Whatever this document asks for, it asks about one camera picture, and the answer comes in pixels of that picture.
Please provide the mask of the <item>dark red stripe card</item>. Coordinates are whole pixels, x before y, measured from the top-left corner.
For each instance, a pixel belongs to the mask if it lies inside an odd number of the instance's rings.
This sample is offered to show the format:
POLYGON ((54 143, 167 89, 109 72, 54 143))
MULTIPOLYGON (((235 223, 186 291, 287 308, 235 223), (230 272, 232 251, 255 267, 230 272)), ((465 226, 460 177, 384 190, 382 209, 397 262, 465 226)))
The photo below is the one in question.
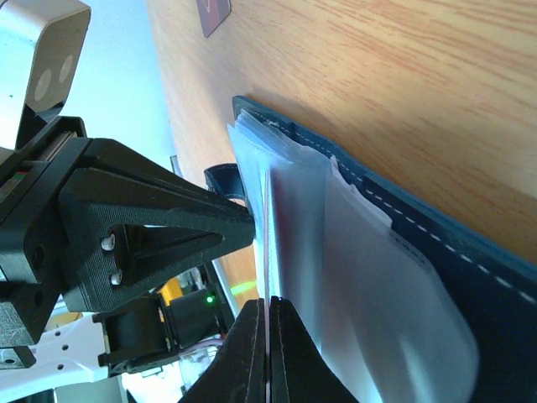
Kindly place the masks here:
POLYGON ((263 196, 263 279, 264 279, 264 321, 265 321, 265 402, 271 402, 270 386, 270 336, 269 336, 269 305, 270 305, 270 276, 269 276, 269 204, 270 204, 270 170, 265 174, 263 196))

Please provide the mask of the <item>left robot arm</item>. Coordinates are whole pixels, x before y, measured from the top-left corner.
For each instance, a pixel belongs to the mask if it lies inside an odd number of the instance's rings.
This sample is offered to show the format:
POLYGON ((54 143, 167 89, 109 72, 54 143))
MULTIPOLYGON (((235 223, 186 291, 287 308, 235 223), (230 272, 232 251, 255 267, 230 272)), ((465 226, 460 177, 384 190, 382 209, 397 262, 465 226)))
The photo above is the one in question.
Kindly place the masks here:
POLYGON ((245 207, 79 118, 20 124, 1 165, 1 399, 167 363, 184 346, 156 290, 248 246, 245 207))

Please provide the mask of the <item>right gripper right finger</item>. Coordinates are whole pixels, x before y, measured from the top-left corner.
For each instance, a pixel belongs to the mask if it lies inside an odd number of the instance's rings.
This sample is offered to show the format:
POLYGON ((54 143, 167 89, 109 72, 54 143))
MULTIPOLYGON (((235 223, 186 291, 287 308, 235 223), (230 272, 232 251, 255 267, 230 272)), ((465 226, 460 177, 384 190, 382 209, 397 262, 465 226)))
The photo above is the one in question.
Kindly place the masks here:
POLYGON ((291 301, 272 297, 268 318, 272 402, 357 400, 326 365, 291 301))

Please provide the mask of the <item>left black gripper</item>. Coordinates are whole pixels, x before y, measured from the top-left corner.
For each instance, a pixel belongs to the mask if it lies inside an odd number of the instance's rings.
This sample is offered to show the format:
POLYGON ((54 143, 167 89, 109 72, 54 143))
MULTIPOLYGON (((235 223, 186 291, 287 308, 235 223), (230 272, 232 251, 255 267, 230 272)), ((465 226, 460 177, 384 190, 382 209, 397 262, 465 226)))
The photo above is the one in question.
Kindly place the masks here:
POLYGON ((254 233, 245 207, 55 118, 1 165, 1 346, 39 341, 64 282, 70 310, 113 311, 254 233))

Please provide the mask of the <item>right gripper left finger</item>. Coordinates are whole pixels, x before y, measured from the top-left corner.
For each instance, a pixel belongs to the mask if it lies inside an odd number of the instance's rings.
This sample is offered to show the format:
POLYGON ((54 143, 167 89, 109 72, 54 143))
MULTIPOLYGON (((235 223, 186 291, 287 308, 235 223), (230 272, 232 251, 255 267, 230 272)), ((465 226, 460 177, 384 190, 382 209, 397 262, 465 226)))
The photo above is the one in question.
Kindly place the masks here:
POLYGON ((265 402, 264 300, 247 301, 224 343, 182 402, 265 402))

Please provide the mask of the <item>blue leather card holder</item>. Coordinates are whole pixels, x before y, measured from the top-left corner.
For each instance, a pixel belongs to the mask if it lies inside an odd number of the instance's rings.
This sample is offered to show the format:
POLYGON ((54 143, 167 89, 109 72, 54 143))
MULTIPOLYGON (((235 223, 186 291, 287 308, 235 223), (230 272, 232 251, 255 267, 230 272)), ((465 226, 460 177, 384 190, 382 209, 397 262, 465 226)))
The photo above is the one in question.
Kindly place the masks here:
POLYGON ((236 160, 206 171, 246 202, 264 298, 292 302, 360 402, 533 402, 536 268, 428 206, 339 144, 247 97, 232 100, 236 160))

